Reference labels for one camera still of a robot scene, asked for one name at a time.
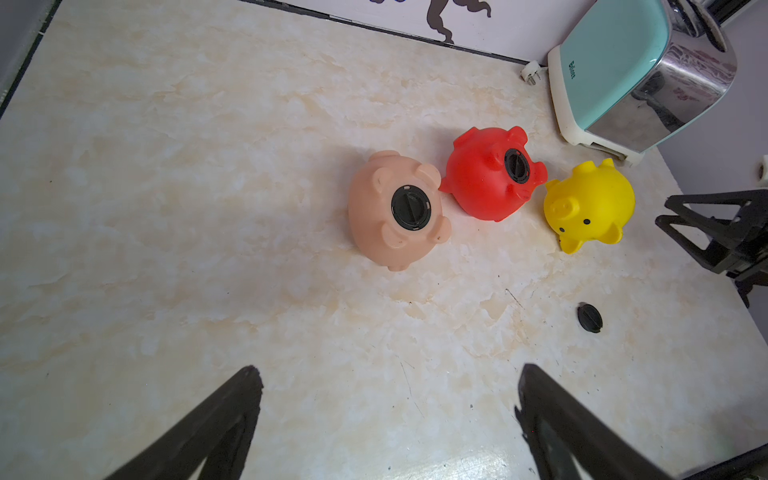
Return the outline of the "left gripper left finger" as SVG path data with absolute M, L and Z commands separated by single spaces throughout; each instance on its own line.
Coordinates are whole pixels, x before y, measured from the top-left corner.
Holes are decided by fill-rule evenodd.
M 260 413 L 263 382 L 245 366 L 111 479 L 238 479 Z

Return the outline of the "yellow piggy bank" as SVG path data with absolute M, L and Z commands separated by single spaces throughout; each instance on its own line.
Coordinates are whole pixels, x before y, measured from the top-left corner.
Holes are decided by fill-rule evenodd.
M 633 187 L 611 158 L 599 165 L 586 161 L 569 178 L 547 182 L 545 189 L 545 219 L 567 254 L 589 241 L 619 243 L 636 205 Z

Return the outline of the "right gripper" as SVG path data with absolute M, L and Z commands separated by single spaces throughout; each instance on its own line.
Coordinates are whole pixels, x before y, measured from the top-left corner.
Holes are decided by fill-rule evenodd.
M 735 206 L 737 211 L 731 218 L 707 217 L 694 205 Z M 672 213 L 658 216 L 656 226 L 706 270 L 725 273 L 749 307 L 752 290 L 767 286 L 767 191 L 674 195 L 665 207 Z

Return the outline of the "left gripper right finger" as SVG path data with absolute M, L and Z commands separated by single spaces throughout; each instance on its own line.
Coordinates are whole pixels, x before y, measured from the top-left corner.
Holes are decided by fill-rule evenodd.
M 541 479 L 668 479 L 539 366 L 518 381 L 515 416 Z

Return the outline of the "peach piggy bank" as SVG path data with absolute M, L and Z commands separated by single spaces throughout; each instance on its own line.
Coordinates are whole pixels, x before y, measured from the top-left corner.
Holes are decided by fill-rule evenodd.
M 392 216 L 391 200 L 403 185 L 423 190 L 431 203 L 431 219 L 419 231 L 400 227 Z M 374 153 L 354 175 L 348 194 L 348 218 L 356 246 L 374 263 L 403 271 L 446 243 L 452 224 L 440 198 L 439 170 L 400 153 Z

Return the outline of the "red piggy bank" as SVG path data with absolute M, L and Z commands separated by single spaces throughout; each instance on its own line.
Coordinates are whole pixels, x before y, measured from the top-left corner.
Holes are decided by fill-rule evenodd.
M 527 142 L 527 134 L 519 126 L 509 130 L 470 128 L 453 142 L 440 190 L 451 194 L 476 219 L 505 220 L 548 181 L 545 164 L 531 159 L 525 149 Z M 512 182 L 507 175 L 504 156 L 510 148 L 522 151 L 529 160 L 530 177 L 524 185 Z

